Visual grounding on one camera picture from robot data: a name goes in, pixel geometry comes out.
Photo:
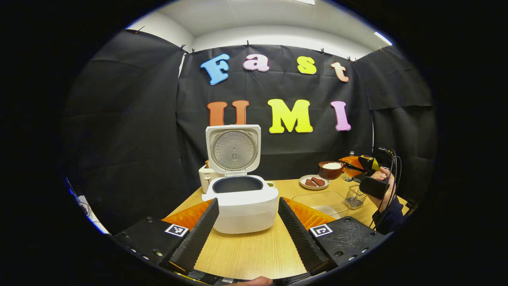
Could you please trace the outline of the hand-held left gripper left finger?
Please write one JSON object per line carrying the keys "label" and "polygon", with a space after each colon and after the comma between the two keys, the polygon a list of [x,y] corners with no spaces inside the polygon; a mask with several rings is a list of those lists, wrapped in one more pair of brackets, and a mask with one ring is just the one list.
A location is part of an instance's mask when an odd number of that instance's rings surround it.
{"label": "hand-held left gripper left finger", "polygon": [[153,265],[188,274],[194,270],[218,215],[218,199],[214,198],[169,216],[166,221],[146,217],[112,238]]}

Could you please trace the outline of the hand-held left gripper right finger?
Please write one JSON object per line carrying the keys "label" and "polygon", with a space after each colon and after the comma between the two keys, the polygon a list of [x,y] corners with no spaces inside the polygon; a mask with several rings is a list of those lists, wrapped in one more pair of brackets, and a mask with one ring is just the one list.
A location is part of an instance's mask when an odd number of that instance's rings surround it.
{"label": "hand-held left gripper right finger", "polygon": [[333,220],[286,197],[279,199],[278,215],[312,276],[349,266],[388,239],[350,216]]}

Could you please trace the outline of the wire mesh chopstick holder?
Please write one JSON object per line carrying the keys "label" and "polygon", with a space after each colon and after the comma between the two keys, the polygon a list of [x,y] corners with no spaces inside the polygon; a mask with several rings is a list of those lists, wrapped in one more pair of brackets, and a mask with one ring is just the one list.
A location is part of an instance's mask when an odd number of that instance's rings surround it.
{"label": "wire mesh chopstick holder", "polygon": [[361,192],[360,185],[352,185],[349,187],[348,193],[344,199],[344,203],[351,209],[361,208],[367,199],[367,194]]}

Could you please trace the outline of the clear rice container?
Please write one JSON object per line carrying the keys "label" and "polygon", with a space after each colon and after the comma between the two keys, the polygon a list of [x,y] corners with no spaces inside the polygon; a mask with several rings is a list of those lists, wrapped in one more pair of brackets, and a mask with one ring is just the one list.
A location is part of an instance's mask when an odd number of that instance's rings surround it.
{"label": "clear rice container", "polygon": [[348,212],[350,211],[350,205],[345,201],[345,198],[335,191],[301,194],[293,197],[292,200],[335,219],[348,216]]}

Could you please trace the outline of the white rice cooker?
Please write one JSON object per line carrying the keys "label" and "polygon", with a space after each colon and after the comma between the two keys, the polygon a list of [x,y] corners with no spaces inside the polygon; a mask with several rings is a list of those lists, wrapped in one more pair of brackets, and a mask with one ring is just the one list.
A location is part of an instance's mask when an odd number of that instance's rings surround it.
{"label": "white rice cooker", "polygon": [[271,228],[278,210],[278,189],[252,174],[261,159],[259,125],[209,126],[205,130],[209,166],[217,178],[209,181],[204,201],[216,200],[214,229],[246,234]]}

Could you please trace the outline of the white round plate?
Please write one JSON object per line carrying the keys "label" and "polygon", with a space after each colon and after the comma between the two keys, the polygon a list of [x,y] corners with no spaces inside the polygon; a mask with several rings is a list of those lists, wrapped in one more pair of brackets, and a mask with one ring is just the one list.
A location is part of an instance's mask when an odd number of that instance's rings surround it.
{"label": "white round plate", "polygon": [[[326,184],[325,186],[322,186],[322,187],[310,187],[310,186],[306,186],[305,185],[305,181],[306,179],[311,179],[312,177],[316,177],[316,178],[319,178],[319,179],[323,179],[325,180]],[[309,190],[322,190],[322,189],[325,189],[327,188],[329,185],[330,185],[330,180],[327,180],[327,179],[324,179],[320,176],[318,176],[317,174],[309,174],[309,175],[306,175],[306,176],[303,176],[299,179],[299,182],[300,182],[300,185],[306,189],[309,189]]]}

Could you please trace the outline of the white toaster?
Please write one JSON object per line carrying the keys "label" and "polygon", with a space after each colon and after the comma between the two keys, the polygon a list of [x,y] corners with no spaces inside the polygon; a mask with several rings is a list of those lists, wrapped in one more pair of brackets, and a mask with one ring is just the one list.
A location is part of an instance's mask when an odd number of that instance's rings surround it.
{"label": "white toaster", "polygon": [[201,186],[202,186],[202,192],[203,193],[207,193],[208,187],[209,187],[211,181],[216,179],[216,178],[224,177],[225,175],[224,174],[220,174],[218,172],[215,172],[211,167],[210,168],[205,168],[205,165],[203,165],[198,170],[198,176],[200,178],[200,182],[201,182]]}

